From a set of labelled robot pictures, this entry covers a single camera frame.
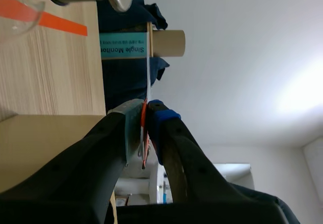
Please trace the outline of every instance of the blue cloth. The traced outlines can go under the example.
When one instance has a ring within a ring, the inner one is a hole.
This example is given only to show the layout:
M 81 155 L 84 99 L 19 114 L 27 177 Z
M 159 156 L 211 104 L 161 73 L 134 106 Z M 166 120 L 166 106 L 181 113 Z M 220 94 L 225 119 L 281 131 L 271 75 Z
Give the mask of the blue cloth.
M 145 5 L 144 0 L 132 0 L 124 13 L 116 12 L 108 0 L 97 4 L 100 32 L 132 28 L 152 22 L 157 29 L 166 29 L 168 24 L 156 4 Z M 169 64 L 161 58 L 150 58 L 151 85 L 160 80 Z M 145 99 L 147 92 L 146 59 L 102 61 L 103 85 L 106 110 L 135 98 Z
M 150 58 L 151 85 L 160 80 L 169 64 L 161 58 Z M 147 93 L 146 59 L 103 60 L 103 86 L 106 110 L 131 99 L 145 99 Z
M 152 22 L 158 30 L 168 26 L 158 6 L 145 5 L 144 0 L 132 0 L 131 7 L 124 13 L 116 12 L 109 0 L 98 1 L 96 4 L 100 32 L 131 28 L 146 22 Z

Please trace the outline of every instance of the white ceiling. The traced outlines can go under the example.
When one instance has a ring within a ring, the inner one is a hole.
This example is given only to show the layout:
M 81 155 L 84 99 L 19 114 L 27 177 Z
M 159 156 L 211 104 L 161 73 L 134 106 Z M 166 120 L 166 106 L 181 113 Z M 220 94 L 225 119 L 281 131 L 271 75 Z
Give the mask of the white ceiling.
M 323 132 L 323 0 L 145 2 L 186 34 L 153 98 L 200 145 L 301 146 Z

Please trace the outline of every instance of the white wall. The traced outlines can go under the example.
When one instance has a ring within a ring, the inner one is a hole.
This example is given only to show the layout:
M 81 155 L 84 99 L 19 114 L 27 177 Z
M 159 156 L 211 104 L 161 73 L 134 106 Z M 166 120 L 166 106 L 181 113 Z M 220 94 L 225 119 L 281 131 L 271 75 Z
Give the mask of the white wall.
M 246 187 L 246 188 L 249 188 L 251 190 L 254 190 L 254 183 L 253 183 L 253 178 L 252 178 L 252 174 L 249 173 L 235 181 L 232 181 L 233 184 L 236 184 L 236 185 L 240 185 L 240 186 L 243 186 L 243 187 Z
M 323 138 L 309 143 L 303 151 L 323 208 Z
M 284 200 L 301 223 L 323 223 L 323 209 L 301 148 L 202 146 L 202 149 L 211 162 L 250 163 L 256 190 Z

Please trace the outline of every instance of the ceiling light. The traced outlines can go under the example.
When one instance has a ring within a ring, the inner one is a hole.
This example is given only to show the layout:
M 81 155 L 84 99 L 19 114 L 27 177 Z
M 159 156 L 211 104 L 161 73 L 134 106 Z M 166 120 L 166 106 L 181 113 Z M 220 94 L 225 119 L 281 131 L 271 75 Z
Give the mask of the ceiling light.
M 280 112 L 305 111 L 323 104 L 323 60 L 299 74 L 283 91 Z

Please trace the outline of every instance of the cardboard tube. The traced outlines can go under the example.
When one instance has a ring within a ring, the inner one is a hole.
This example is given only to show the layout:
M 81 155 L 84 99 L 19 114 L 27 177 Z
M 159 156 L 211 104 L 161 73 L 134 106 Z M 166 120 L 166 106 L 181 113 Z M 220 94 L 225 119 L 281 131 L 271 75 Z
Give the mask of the cardboard tube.
M 185 33 L 182 30 L 153 31 L 154 57 L 181 57 L 185 52 Z

